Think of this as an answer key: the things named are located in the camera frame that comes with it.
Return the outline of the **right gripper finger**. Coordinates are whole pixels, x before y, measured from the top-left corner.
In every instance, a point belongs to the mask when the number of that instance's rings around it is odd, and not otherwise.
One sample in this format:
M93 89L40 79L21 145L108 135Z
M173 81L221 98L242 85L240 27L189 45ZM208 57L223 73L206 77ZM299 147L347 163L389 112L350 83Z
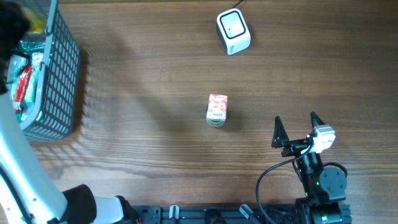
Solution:
M325 125L325 123L319 118L319 116L314 111L310 113L310 121L313 128L315 126Z
M280 116L275 117L274 135L272 138L271 147L280 148L289 145L289 137L286 133L284 125Z

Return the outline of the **red sachet stick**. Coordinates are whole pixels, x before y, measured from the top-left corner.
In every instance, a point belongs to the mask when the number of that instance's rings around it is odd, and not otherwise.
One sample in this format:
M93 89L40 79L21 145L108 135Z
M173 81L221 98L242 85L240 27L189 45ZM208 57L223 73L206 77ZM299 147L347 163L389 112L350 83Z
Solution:
M22 113L22 102L24 100L27 87L29 86L29 80L34 69L31 66L26 66L22 73L19 75L16 91L13 97L13 108L16 113Z

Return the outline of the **green white gloves packet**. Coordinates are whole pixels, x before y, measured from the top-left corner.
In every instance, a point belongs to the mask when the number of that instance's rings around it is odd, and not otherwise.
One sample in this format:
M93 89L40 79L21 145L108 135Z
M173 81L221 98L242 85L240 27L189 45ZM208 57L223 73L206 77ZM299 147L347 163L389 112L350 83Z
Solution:
M42 52L44 53L45 44L43 42L27 42L20 41L19 45L16 47L14 54L12 54L11 59L9 61L8 69L7 69L7 78L6 84L9 89L10 99L13 103L13 97L16 91L16 84L19 78L19 75L22 73L23 69L28 66L31 61L32 54L34 52ZM16 118L19 123L20 117L22 113L16 113Z

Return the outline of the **green lid jar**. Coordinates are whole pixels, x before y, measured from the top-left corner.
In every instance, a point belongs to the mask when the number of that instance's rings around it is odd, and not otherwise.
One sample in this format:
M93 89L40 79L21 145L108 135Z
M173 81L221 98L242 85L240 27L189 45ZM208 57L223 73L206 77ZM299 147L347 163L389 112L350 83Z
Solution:
M206 122L214 128L222 127L227 118L228 108L226 108L224 111L210 106L206 108Z

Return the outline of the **yellow liquid bottle silver cap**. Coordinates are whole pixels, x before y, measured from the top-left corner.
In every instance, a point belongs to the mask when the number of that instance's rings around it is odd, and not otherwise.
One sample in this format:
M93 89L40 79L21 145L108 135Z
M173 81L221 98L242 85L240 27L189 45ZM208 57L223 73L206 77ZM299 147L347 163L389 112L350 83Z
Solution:
M22 8L22 12L30 22L28 34L41 34L45 30L45 19L38 12L32 11L27 7Z

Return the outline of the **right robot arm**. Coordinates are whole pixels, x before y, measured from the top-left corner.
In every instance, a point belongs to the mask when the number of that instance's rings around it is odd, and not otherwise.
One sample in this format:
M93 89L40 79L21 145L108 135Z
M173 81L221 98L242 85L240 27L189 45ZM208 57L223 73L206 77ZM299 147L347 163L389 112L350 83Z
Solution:
M349 205L343 204L348 185L348 171L336 162L324 163L320 154L329 149L335 130L315 112L310 113L312 132L304 139L290 140L280 117L275 118L271 146L282 148L282 157L294 157L294 169L305 191L294 204L268 209L280 223L343 224L351 223Z

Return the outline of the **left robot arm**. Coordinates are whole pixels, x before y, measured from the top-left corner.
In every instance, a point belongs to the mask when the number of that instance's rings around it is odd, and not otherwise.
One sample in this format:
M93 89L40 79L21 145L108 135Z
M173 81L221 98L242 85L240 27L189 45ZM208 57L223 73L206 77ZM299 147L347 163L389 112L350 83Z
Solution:
M60 191L36 158L31 141L67 137L73 129L80 49L57 1L1 2L1 70L22 39L45 42L31 114L22 123L1 82L1 205L10 223L140 223L122 196L96 197L79 185Z

